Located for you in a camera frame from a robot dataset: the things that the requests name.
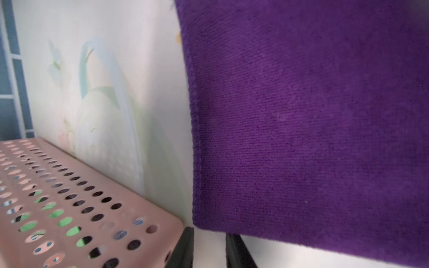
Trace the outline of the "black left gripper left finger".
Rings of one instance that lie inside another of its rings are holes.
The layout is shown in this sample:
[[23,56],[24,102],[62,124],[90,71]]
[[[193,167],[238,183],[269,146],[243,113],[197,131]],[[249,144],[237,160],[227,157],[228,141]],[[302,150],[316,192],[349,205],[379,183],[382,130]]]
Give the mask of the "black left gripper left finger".
[[165,268],[193,268],[194,228],[186,227]]

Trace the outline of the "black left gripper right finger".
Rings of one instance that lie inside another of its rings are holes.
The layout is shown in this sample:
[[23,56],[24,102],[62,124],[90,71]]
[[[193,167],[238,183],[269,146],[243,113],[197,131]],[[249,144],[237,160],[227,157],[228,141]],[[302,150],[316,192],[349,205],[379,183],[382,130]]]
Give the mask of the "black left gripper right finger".
[[228,268],[257,268],[240,235],[226,234],[226,265]]

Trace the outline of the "purple square dishcloth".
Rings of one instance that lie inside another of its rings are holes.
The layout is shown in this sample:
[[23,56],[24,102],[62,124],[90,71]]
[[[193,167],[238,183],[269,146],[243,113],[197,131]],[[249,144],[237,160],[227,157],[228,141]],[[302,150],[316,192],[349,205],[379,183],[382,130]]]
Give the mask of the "purple square dishcloth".
[[193,223],[429,265],[429,3],[176,1]]

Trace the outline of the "green grey microfibre cloth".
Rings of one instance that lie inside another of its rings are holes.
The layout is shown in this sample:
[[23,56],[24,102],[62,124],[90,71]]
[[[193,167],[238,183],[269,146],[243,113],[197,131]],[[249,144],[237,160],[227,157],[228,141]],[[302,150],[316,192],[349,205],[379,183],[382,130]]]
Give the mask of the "green grey microfibre cloth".
[[60,244],[64,237],[77,235],[82,229],[77,222],[78,217],[72,215],[69,201],[57,200],[57,197],[58,194],[32,189],[8,211],[15,229],[26,236],[24,241],[37,244],[35,255]]

